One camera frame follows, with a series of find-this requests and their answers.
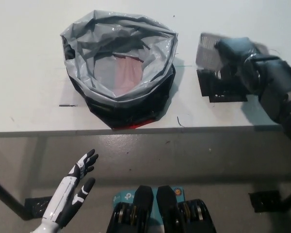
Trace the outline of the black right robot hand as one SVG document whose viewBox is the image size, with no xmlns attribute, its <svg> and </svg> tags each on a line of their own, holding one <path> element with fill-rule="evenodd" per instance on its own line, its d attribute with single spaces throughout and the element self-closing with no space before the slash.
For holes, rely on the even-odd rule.
<svg viewBox="0 0 291 233">
<path fill-rule="evenodd" d="M 214 45 L 221 58 L 236 70 L 242 84 L 253 95 L 261 92 L 261 79 L 256 63 L 265 60 L 265 56 L 257 49 L 248 37 L 224 38 Z"/>
</svg>

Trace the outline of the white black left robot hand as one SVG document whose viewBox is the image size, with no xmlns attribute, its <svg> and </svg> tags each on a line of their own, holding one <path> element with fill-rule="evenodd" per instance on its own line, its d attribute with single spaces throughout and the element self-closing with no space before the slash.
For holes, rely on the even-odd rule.
<svg viewBox="0 0 291 233">
<path fill-rule="evenodd" d="M 94 170 L 94 164 L 98 159 L 95 149 L 83 155 L 63 177 L 55 193 L 53 194 L 42 219 L 56 223 L 63 228 L 80 209 L 90 190 L 95 184 L 95 178 L 89 178 L 81 190 L 75 194 L 75 189 L 80 181 Z"/>
</svg>

